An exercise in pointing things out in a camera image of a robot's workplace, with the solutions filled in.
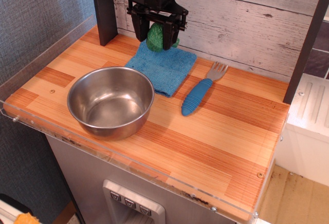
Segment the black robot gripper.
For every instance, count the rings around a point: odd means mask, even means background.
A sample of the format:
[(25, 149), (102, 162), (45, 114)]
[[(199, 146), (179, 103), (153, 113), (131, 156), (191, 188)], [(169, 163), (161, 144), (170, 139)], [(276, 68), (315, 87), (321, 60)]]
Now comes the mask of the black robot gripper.
[[(142, 42), (147, 38), (150, 29), (150, 14), (165, 12), (170, 14), (162, 24), (163, 49), (169, 50), (179, 44), (179, 30), (186, 28), (186, 16), (189, 11), (175, 0), (128, 0), (128, 14), (131, 14), (136, 38)], [(133, 4), (141, 6), (140, 13), (132, 12)]]

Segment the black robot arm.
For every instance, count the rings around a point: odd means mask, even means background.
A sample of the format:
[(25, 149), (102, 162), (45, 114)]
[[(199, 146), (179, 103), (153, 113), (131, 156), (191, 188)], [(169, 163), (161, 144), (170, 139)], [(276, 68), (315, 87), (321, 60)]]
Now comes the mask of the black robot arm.
[(128, 0), (127, 13), (131, 15), (136, 38), (147, 39), (150, 22), (162, 25), (162, 47), (170, 49), (178, 39), (179, 31), (187, 25), (189, 11), (175, 0)]

